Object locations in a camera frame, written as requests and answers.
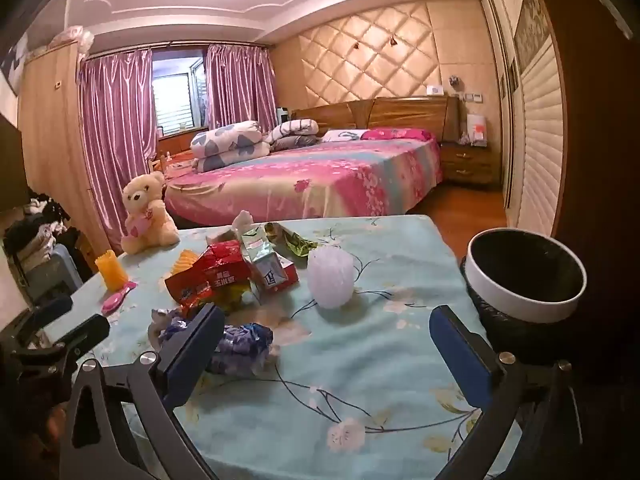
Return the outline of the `white pillow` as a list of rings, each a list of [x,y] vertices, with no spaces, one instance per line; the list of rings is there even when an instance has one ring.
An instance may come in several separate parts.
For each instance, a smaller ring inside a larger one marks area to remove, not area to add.
[[[321,138],[323,143],[352,142],[360,140],[367,133],[367,129],[332,129]]]

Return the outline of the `red snack bag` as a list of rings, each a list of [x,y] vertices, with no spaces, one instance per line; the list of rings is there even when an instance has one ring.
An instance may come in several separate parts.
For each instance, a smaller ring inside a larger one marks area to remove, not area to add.
[[[240,242],[225,240],[209,244],[198,258],[184,250],[165,286],[184,318],[194,318],[206,304],[230,314],[243,307],[243,295],[250,291],[250,267]]]

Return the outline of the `white rim trash bin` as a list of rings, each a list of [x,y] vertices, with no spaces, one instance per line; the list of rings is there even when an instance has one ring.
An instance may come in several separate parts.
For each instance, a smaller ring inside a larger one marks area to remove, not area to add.
[[[539,356],[562,344],[587,289],[586,269],[570,248],[520,229],[477,233],[460,270],[497,351]]]

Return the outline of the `cream teddy bear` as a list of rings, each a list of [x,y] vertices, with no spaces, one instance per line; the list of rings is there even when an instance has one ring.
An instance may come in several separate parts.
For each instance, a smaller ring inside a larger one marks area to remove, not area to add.
[[[175,221],[163,200],[164,175],[160,171],[132,179],[122,190],[127,211],[125,235],[120,244],[128,255],[152,247],[174,246],[180,240]]]

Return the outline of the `right pink curtain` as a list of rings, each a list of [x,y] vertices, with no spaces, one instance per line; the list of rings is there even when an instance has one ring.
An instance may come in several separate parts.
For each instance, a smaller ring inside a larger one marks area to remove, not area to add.
[[[277,125],[274,71],[269,51],[244,44],[210,44],[205,57],[208,125],[254,120],[262,131]]]

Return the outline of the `wooden wardrobe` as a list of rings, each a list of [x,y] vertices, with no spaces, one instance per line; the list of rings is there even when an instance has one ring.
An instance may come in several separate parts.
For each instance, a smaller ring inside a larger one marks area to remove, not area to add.
[[[53,198],[96,255],[111,248],[88,176],[79,111],[78,44],[58,46],[25,64],[18,130],[30,188]]]

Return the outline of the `pink curtain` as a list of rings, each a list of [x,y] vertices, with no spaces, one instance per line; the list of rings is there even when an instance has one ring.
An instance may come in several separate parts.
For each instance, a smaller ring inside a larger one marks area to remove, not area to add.
[[[254,120],[262,131],[277,125],[274,71],[269,51],[244,44],[210,44],[205,57],[208,125]]]
[[[149,171],[157,147],[151,50],[81,63],[82,143],[96,210],[111,248],[120,252],[126,209],[122,189]]]

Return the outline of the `orange plastic cup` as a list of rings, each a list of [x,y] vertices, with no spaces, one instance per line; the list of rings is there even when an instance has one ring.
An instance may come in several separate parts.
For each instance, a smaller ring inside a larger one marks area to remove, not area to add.
[[[94,263],[110,292],[119,292],[128,283],[128,274],[111,249],[96,258]]]

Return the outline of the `white foam fruit net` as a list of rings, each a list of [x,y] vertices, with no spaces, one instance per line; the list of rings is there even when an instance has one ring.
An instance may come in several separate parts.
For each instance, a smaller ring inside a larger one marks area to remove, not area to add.
[[[322,309],[339,309],[355,289],[354,257],[344,249],[319,246],[308,255],[307,285],[312,299]]]

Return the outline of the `pile of clothes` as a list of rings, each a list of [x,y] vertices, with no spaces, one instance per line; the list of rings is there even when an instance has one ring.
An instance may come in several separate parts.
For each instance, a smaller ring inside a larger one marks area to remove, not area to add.
[[[56,245],[73,255],[80,237],[80,231],[70,224],[70,215],[52,197],[31,188],[28,195],[23,218],[2,235],[4,251],[24,282],[29,271],[51,259]]]

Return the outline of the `green white milk carton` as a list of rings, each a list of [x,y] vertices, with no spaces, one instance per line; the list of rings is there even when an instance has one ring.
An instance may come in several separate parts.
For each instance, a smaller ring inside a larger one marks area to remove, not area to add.
[[[262,226],[245,231],[241,242],[254,282],[263,292],[280,292],[298,282],[295,264],[274,249]]]

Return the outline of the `wooden headboard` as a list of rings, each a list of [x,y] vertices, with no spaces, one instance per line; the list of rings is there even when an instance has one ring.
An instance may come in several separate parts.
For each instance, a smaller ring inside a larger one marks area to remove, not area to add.
[[[457,141],[460,104],[452,96],[376,98],[293,110],[291,119],[312,119],[323,136],[333,129],[415,128],[434,134],[438,142]]]

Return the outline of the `green juice pouch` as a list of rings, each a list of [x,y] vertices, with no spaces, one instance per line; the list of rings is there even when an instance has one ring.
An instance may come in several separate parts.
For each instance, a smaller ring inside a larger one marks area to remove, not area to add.
[[[267,240],[279,255],[306,268],[309,254],[318,247],[317,242],[308,240],[278,222],[266,222],[264,230]]]

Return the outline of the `blue plastic wrapper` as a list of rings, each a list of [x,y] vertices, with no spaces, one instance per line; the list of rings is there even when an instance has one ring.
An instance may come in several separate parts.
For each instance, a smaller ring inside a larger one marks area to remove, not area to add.
[[[152,348],[160,351],[164,344],[184,332],[190,321],[178,309],[152,310],[148,337]],[[258,323],[224,326],[224,334],[206,370],[213,374],[235,377],[257,376],[270,358],[273,332]]]

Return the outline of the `large folded heart quilt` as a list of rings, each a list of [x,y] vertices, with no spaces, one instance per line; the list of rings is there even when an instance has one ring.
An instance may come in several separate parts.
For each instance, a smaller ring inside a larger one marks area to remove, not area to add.
[[[221,169],[270,154],[258,122],[247,120],[198,133],[190,143],[197,172]]]

